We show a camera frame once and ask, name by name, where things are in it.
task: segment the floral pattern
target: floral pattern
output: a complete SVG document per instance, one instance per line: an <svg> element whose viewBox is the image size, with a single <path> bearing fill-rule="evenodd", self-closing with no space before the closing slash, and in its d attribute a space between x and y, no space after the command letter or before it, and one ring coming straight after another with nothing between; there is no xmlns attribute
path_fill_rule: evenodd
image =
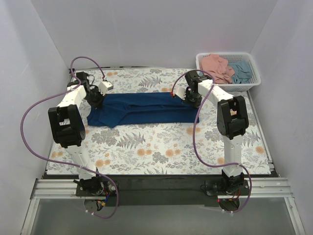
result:
<svg viewBox="0 0 313 235"><path fill-rule="evenodd" d="M170 92L174 81L188 69L106 70L114 84L109 93ZM88 70L101 81L98 70ZM186 86L184 79L178 86ZM269 174L268 156L246 92L234 92L246 99L249 127L242 145L242 163L252 174ZM192 123L122 125L113 129L88 126L90 106L83 101L79 111L86 129L84 144L91 161L103 174L220 174L197 159L192 146ZM216 127L217 110L206 101L196 128L196 142L202 159L212 165L224 163L224 143ZM59 144L54 144L51 159L72 162ZM77 174L77 169L48 163L47 174Z"/></svg>

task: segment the laundry basket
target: laundry basket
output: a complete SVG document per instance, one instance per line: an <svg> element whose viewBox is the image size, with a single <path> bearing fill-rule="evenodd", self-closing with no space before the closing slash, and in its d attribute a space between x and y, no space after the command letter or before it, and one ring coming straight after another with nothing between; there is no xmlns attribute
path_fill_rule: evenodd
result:
<svg viewBox="0 0 313 235"><path fill-rule="evenodd" d="M200 69L200 61L202 58L208 56L211 53L200 53L196 56L196 65L197 69ZM260 74L256 68L255 62L252 56L249 53L244 52L215 52L212 54L217 54L220 57L228 60L228 62L238 62L238 61L246 61L252 72L252 77L249 80L248 84L219 84L224 91L227 92L245 92L249 90L253 86L257 86L261 83Z"/></svg>

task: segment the clothes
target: clothes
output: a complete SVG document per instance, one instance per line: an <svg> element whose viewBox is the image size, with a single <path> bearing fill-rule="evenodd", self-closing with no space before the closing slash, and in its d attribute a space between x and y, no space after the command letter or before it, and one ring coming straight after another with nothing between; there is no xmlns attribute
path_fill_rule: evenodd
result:
<svg viewBox="0 0 313 235"><path fill-rule="evenodd" d="M101 109L91 108L90 126L144 123L193 123L198 109L172 98L170 93L107 94Z"/></svg>
<svg viewBox="0 0 313 235"><path fill-rule="evenodd" d="M214 75L215 83L218 84L231 83L231 77L235 71L227 65L228 61L216 54L209 54L200 61L200 68Z"/></svg>
<svg viewBox="0 0 313 235"><path fill-rule="evenodd" d="M231 77L232 83L234 84L246 84L249 83L250 78L252 77L252 72L249 64L246 61L239 61L229 63L235 74Z"/></svg>

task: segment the blue cloth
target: blue cloth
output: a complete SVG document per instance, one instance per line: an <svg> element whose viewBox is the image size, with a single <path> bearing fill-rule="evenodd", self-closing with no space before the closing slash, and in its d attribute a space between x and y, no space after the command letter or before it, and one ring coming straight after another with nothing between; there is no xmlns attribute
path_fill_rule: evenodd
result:
<svg viewBox="0 0 313 235"><path fill-rule="evenodd" d="M252 77L252 72L249 64L246 61L228 63L235 71L232 75L231 80L233 84L247 84Z"/></svg>
<svg viewBox="0 0 313 235"><path fill-rule="evenodd" d="M111 128L126 124L193 123L197 111L170 93L107 94L102 108L91 108L87 120L89 126Z"/></svg>

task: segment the white wall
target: white wall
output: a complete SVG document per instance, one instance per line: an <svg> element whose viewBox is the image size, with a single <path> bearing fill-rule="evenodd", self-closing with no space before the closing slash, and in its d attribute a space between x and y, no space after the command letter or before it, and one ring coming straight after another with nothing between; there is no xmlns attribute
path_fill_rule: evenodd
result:
<svg viewBox="0 0 313 235"><path fill-rule="evenodd" d="M275 167L288 177L313 234L313 1L279 0L252 55L262 83L251 91Z"/></svg>
<svg viewBox="0 0 313 235"><path fill-rule="evenodd" d="M67 66L89 55L101 66L193 68L197 53L250 52L277 0L32 2Z"/></svg>
<svg viewBox="0 0 313 235"><path fill-rule="evenodd" d="M36 177L45 162L24 147L19 126L35 101L63 91L67 67L29 0L0 0L0 234L19 235ZM40 105L26 119L34 149L48 156L52 140L47 110Z"/></svg>

